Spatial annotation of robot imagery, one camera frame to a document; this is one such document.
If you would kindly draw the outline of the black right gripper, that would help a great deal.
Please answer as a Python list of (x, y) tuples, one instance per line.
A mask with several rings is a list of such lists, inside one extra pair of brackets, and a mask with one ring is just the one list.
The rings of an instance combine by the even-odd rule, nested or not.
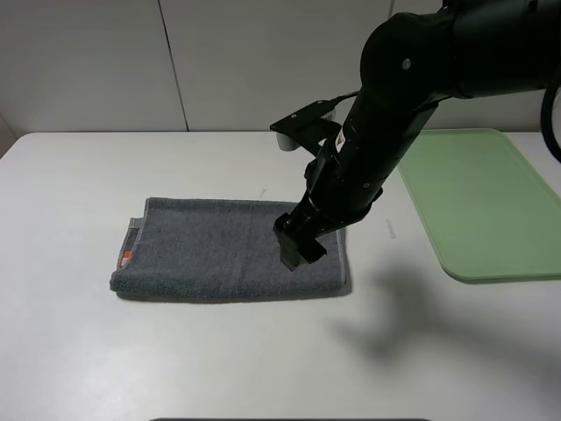
[(375, 139), (329, 139), (305, 171), (302, 200), (274, 223), (280, 261), (290, 271), (327, 253), (317, 240), (362, 220), (381, 196), (384, 143)]

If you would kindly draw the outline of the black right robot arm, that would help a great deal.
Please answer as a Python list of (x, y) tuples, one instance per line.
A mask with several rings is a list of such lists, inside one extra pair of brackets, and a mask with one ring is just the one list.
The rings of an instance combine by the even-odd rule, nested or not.
[(541, 90), (543, 140), (560, 147), (552, 109), (560, 86), (557, 1), (446, 1), (431, 14), (398, 13), (378, 26), (360, 57), (361, 86), (342, 124), (337, 99), (318, 100), (272, 130), (313, 155), (306, 189), (273, 230), (289, 269), (320, 260), (319, 238), (362, 220), (438, 105)]

